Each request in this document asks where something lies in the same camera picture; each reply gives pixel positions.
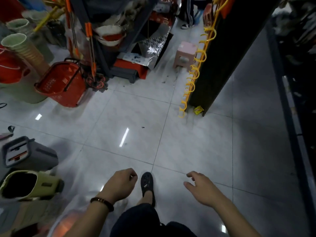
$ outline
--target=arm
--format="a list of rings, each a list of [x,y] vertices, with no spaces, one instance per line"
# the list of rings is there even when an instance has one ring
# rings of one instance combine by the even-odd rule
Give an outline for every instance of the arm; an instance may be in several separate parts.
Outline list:
[[[132,168],[116,171],[97,197],[114,205],[115,202],[131,194],[136,181],[137,174]],[[109,210],[105,204],[93,201],[85,214],[65,234],[65,237],[98,237],[108,213]]]
[[[231,237],[261,236],[242,216],[231,200],[223,195],[209,178],[195,171],[191,171],[186,176],[192,178],[195,186],[189,182],[184,182],[184,186],[198,202],[214,208]]]

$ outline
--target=white sneaker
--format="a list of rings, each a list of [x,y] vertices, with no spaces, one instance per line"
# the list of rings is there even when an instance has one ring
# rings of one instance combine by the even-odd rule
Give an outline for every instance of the white sneaker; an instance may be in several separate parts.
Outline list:
[[[191,25],[191,26],[190,26],[189,24],[186,23],[186,24],[183,24],[183,25],[182,25],[181,29],[190,29],[190,28],[192,28],[192,27],[194,27],[194,25]]]

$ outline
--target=red shopping basket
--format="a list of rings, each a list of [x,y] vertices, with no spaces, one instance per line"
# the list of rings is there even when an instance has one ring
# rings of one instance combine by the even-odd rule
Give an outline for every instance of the red shopping basket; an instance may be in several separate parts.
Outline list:
[[[43,79],[35,84],[36,91],[49,96],[65,107],[78,106],[86,90],[78,62],[78,59],[66,58],[63,62],[54,63],[44,74]]]

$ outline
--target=black sandal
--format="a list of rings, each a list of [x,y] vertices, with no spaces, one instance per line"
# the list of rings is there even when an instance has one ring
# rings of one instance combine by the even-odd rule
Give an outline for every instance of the black sandal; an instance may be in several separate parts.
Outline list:
[[[142,178],[140,179],[140,185],[142,188],[143,197],[145,195],[146,191],[151,191],[153,194],[153,202],[151,204],[152,207],[155,207],[156,205],[156,199],[154,194],[154,179],[150,172],[146,172],[142,175]]]

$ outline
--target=pink stool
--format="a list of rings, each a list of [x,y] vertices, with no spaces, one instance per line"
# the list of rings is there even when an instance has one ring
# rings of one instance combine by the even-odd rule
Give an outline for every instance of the pink stool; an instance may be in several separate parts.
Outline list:
[[[186,67],[187,70],[189,70],[190,66],[195,63],[194,58],[195,58],[195,53],[197,49],[198,47],[192,43],[184,42],[184,41],[181,42],[177,50],[176,57],[174,58],[173,67],[176,68],[177,66],[182,66],[182,67]],[[189,61],[186,63],[182,62],[180,60],[181,56],[188,58]]]

